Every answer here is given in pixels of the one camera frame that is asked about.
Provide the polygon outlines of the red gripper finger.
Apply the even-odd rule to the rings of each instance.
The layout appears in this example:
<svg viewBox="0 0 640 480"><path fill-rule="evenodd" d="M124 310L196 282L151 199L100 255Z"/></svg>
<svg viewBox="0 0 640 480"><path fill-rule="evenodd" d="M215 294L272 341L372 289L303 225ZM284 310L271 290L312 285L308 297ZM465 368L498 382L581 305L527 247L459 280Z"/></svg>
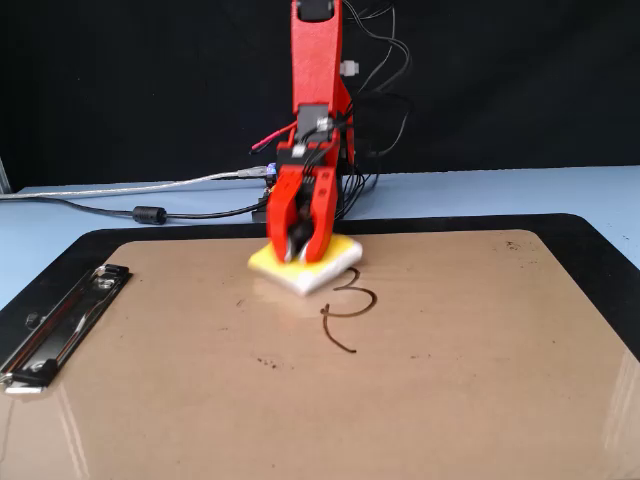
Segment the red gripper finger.
<svg viewBox="0 0 640 480"><path fill-rule="evenodd" d="M267 235L276 258L288 263L293 257L289 228L298 219L296 195L302 184L301 167L281 167L267 202Z"/></svg>
<svg viewBox="0 0 640 480"><path fill-rule="evenodd" d="M315 182L309 210L313 232L304 248L306 263L323 259L333 233L336 212L336 170L315 168L313 176Z"/></svg>

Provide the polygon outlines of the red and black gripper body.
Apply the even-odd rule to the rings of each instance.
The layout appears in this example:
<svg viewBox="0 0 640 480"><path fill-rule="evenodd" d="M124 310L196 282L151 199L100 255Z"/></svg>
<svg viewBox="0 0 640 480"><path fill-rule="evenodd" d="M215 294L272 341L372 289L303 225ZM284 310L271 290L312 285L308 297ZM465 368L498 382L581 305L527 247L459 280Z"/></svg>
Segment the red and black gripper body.
<svg viewBox="0 0 640 480"><path fill-rule="evenodd" d="M276 200L293 201L297 195L310 201L319 187L340 199L337 173L339 147L335 143L310 145L280 143L276 151Z"/></svg>

